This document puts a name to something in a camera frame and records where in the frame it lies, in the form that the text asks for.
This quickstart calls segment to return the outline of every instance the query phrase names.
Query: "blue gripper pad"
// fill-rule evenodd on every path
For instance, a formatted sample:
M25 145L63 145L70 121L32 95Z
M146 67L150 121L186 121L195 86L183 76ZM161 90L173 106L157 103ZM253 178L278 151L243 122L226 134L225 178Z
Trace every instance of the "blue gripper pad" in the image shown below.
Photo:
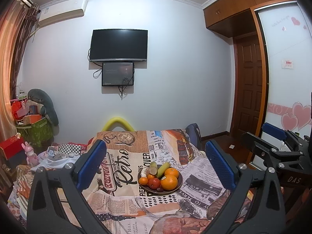
M225 189L234 190L238 179L237 163L215 140L206 143L206 156Z
M74 178L77 181L77 189L87 189L106 156L106 144L102 140L96 140L90 150L82 154L75 163Z
M284 130L273 126L270 123L264 123L262 125L262 131L266 134L269 134L270 136L275 137L276 139L283 141L286 140L287 136Z

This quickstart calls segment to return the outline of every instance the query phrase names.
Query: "yellow tube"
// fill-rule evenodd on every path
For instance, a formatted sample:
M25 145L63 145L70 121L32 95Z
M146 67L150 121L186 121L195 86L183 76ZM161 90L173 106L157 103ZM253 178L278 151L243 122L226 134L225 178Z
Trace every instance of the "yellow tube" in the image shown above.
M127 121L125 121L123 118L121 118L121 117L114 117L114 118L111 118L111 119L105 124L105 126L104 126L103 129L102 129L102 131L109 131L109 128L110 128L114 123L116 123L116 122L122 124L122 125L125 127L126 131L131 131L131 132L134 131L133 127L130 126L130 124L129 124Z

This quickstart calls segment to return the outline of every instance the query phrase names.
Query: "bowl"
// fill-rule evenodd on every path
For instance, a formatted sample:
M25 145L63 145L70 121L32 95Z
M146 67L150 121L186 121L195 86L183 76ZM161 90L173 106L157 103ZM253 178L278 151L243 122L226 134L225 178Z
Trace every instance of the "bowl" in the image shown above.
M138 180L140 178L141 178L141 172L138 173ZM169 194L174 193L178 189L180 189L182 186L182 183L183 183L183 177L182 177L181 173L179 173L179 177L177 178L177 187L174 190L170 190L170 191L164 190L163 192L157 192L157 190L150 189L149 186L147 186L147 185L142 186L139 184L139 186L141 186L145 191L152 192L155 195L169 195Z

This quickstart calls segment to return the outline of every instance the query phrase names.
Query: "screw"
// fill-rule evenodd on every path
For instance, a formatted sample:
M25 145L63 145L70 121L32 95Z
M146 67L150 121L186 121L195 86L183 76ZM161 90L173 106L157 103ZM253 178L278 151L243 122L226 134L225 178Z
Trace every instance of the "screw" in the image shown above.
M40 166L38 169L37 169L37 173L41 173L43 172L45 168L43 166Z
M270 173L275 173L275 169L273 167L269 167L269 172Z
M66 169L71 169L71 168L73 168L73 166L74 166L73 163L66 163L65 164Z
M238 167L239 167L241 170L246 170L246 169L247 169L247 165L244 164L244 163L240 163L240 164L238 165Z

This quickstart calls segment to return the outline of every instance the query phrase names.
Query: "black and white checkered fabric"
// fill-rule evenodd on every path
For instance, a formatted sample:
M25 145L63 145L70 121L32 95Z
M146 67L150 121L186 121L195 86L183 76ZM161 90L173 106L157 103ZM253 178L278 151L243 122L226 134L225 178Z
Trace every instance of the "black and white checkered fabric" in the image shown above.
M74 145L74 144L60 144L58 146L58 151L60 153L65 153L67 155L80 155L82 150L82 146Z

